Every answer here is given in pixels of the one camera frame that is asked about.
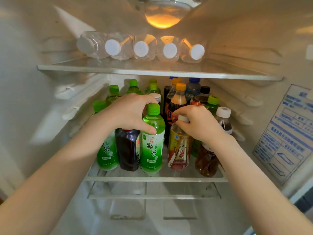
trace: bottle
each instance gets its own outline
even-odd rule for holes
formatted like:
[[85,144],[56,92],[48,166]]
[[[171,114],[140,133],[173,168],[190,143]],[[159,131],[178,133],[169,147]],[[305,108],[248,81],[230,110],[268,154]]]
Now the bottle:
[[187,103],[190,104],[190,101],[196,96],[200,94],[200,78],[190,77],[189,83],[187,83],[187,90],[185,92]]
[[113,101],[121,97],[121,95],[119,94],[118,85],[110,85],[109,92],[110,93],[105,100],[107,106],[111,105]]
[[135,59],[153,60],[157,53],[156,42],[153,35],[136,35],[133,42]]
[[152,103],[148,105],[148,114],[143,121],[156,129],[156,135],[142,132],[142,157],[140,166],[144,172],[153,174],[162,167],[162,148],[165,134],[165,122],[160,116],[160,106]]
[[131,94],[131,93],[136,93],[138,95],[143,95],[139,87],[137,86],[137,80],[136,79],[131,79],[129,81],[129,88],[126,92],[126,94]]
[[181,44],[180,57],[186,63],[199,63],[202,60],[204,46],[192,39],[183,39]]
[[77,40],[77,48],[88,57],[104,59],[109,56],[105,50],[105,43],[108,39],[107,34],[97,31],[85,31]]
[[212,113],[213,116],[215,116],[219,107],[219,98],[217,96],[210,95],[208,98],[208,103],[205,107]]
[[176,62],[179,59],[180,43],[177,37],[162,36],[157,43],[157,57],[160,61]]
[[165,134],[165,145],[166,146],[168,146],[168,140],[169,140],[169,136],[170,136],[170,128],[173,125],[173,123],[177,120],[173,116],[173,112],[175,110],[179,109],[180,107],[187,105],[187,101],[185,98],[185,90],[186,90],[186,84],[177,83],[176,84],[176,93],[173,96],[173,98],[171,99],[170,104],[168,105],[167,119],[166,119],[168,130],[166,131],[166,134]]
[[[208,98],[208,104],[205,106],[215,117],[217,108],[219,107],[219,98],[213,95],[210,95]],[[193,157],[198,157],[199,149],[201,146],[201,141],[195,139],[191,149],[191,155]]]
[[[157,80],[156,80],[156,79],[150,79],[150,80],[149,80],[149,86],[145,89],[145,94],[146,94],[146,95],[152,93],[152,92],[150,92],[150,84],[151,84],[151,83],[157,83]],[[158,88],[156,93],[161,94],[161,89]]]
[[115,140],[120,168],[136,171],[140,165],[140,130],[118,128],[115,130]]
[[133,56],[133,37],[127,34],[112,33],[108,35],[105,50],[114,59],[126,60]]
[[[189,123],[189,118],[179,115],[178,120]],[[193,138],[185,133],[176,123],[173,123],[168,146],[167,165],[173,170],[183,170],[189,165],[190,149]]]
[[[229,122],[231,110],[226,107],[219,107],[216,111],[215,119],[225,130],[227,134],[232,134],[233,128]],[[196,160],[195,167],[197,171],[206,177],[212,177],[217,171],[219,160],[213,150],[205,143],[201,143],[199,156]]]
[[[95,101],[92,103],[94,107],[94,114],[99,113],[106,108],[105,101]],[[102,144],[97,153],[97,163],[102,170],[110,171],[119,165],[118,154],[115,143],[115,132],[111,132]]]
[[209,94],[210,94],[209,86],[202,86],[200,88],[200,94],[196,95],[193,100],[190,102],[191,105],[202,106],[206,105],[208,102]]
[[166,118],[167,118],[167,116],[166,116],[166,113],[165,113],[165,105],[166,105],[166,103],[165,103],[165,101],[166,101],[166,97],[167,97],[167,94],[170,92],[170,90],[172,89],[172,86],[173,85],[169,85],[169,86],[165,86],[164,87],[164,90],[163,90],[163,99],[164,99],[164,104],[163,104],[163,116],[165,117],[164,118],[164,121],[166,122]]

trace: red label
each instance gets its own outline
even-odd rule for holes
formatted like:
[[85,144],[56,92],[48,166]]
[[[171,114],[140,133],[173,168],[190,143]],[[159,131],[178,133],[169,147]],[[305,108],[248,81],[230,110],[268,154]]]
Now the red label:
[[167,119],[166,121],[172,125],[173,123],[175,123],[177,121],[177,119],[173,116],[173,112],[168,110],[167,111]]

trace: left hand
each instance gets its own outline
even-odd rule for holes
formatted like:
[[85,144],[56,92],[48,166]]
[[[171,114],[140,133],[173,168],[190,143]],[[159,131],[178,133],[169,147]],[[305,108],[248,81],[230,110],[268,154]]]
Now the left hand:
[[118,98],[97,115],[109,114],[114,119],[114,128],[138,129],[156,134],[157,130],[144,122],[141,116],[143,109],[149,103],[157,103],[157,101],[150,95],[131,93]]

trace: hand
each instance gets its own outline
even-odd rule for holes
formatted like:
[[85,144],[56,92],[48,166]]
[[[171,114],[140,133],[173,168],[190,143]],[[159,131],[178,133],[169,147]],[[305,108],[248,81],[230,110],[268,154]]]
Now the hand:
[[149,103],[157,103],[157,101],[150,95],[131,93],[118,98],[100,113],[110,114],[114,119],[115,128],[138,129],[149,134],[156,134],[157,130],[144,122],[141,117],[143,109]]
[[208,143],[212,139],[225,134],[217,120],[204,106],[184,106],[173,112],[174,116],[187,115],[190,123],[176,121],[187,134],[202,142]]

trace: refrigerator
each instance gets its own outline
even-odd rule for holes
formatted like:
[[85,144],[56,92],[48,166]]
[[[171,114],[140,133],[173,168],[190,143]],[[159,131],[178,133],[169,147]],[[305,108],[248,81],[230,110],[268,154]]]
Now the refrigerator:
[[[163,91],[177,76],[211,87],[240,146],[295,203],[313,186],[313,0],[161,0],[191,6],[163,29],[148,23],[149,1],[0,1],[0,197],[79,132],[110,84],[125,94],[130,79],[142,91],[157,79]],[[194,64],[88,58],[76,40],[90,30],[196,35],[205,55]],[[162,155],[155,177],[94,163],[51,234],[253,234],[221,166],[206,178],[194,158],[177,172]]]

